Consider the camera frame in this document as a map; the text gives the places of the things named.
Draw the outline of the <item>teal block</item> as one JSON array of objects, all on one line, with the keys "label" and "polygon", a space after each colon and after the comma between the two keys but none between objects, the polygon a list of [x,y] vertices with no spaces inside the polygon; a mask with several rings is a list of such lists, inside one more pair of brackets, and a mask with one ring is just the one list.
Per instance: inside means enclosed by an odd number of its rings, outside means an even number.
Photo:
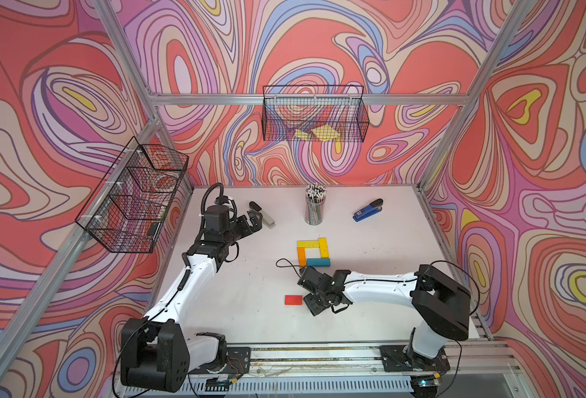
[{"label": "teal block", "polygon": [[309,267],[330,267],[329,258],[310,258],[306,260],[306,265]]}]

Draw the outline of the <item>yellow block vertical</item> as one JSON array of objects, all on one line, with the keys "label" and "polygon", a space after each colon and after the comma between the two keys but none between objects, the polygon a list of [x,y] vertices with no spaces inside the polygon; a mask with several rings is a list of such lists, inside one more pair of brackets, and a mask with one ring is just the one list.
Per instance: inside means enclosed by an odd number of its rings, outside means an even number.
[{"label": "yellow block vertical", "polygon": [[322,259],[329,259],[330,253],[329,253],[329,248],[328,248],[328,243],[327,243],[326,238],[319,238],[318,243],[319,243],[319,249],[321,252],[321,258]]}]

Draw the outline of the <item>orange block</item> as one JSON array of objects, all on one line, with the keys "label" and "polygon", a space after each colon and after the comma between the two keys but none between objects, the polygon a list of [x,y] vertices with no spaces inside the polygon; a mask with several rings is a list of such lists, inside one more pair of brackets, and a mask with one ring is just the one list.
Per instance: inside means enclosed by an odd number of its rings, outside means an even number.
[{"label": "orange block", "polygon": [[304,247],[297,248],[297,258],[299,267],[306,267],[306,249]]}]

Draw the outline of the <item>yellow block horizontal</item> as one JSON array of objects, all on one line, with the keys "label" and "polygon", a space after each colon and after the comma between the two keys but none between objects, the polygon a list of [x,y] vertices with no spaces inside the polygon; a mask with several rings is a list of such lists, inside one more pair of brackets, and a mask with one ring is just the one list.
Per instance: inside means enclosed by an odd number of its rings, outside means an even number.
[{"label": "yellow block horizontal", "polygon": [[303,249],[319,249],[320,242],[318,240],[299,240],[297,247]]}]

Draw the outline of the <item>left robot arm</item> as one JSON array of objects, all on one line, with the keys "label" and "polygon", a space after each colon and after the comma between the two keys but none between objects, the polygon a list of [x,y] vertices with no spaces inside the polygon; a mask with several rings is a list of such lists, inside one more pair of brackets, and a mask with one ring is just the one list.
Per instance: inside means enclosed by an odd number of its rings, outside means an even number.
[{"label": "left robot arm", "polygon": [[220,333],[188,334],[188,316],[203,288],[230,262],[230,250],[262,228],[254,210],[242,215],[217,182],[203,194],[200,225],[193,245],[181,258],[183,269],[168,291],[141,318],[121,330],[113,383],[148,391],[176,392],[192,371],[221,371],[228,365],[227,341]]}]

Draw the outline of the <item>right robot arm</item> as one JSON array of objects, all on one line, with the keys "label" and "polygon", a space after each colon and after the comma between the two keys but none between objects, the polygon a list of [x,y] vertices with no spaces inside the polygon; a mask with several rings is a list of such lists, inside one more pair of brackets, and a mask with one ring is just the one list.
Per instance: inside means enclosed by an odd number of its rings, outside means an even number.
[{"label": "right robot arm", "polygon": [[329,275],[309,265],[294,265],[287,259],[277,268],[292,268],[297,284],[307,295],[303,303],[317,316],[326,310],[338,314],[359,303],[395,304],[412,308],[421,323],[412,330],[404,351],[412,357],[432,360],[449,341],[470,337],[472,292],[436,267],[438,262],[420,265],[413,273],[367,275],[353,270],[336,270]]}]

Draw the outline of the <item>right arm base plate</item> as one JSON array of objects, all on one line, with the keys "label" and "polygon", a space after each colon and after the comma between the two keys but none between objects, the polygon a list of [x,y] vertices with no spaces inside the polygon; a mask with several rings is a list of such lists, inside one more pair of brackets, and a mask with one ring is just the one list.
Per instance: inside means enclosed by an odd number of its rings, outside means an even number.
[{"label": "right arm base plate", "polygon": [[425,372],[443,375],[451,369],[444,348],[441,348],[432,359],[412,353],[407,345],[383,345],[379,347],[379,352],[386,372]]}]

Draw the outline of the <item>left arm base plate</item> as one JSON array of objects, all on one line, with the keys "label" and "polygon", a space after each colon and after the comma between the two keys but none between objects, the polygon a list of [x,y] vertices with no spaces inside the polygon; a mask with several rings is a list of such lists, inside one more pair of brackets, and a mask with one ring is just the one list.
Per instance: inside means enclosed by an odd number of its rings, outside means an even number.
[{"label": "left arm base plate", "polygon": [[205,364],[193,371],[190,375],[218,375],[226,374],[240,376],[250,372],[252,350],[249,347],[231,347],[226,354],[226,362],[223,365]]}]

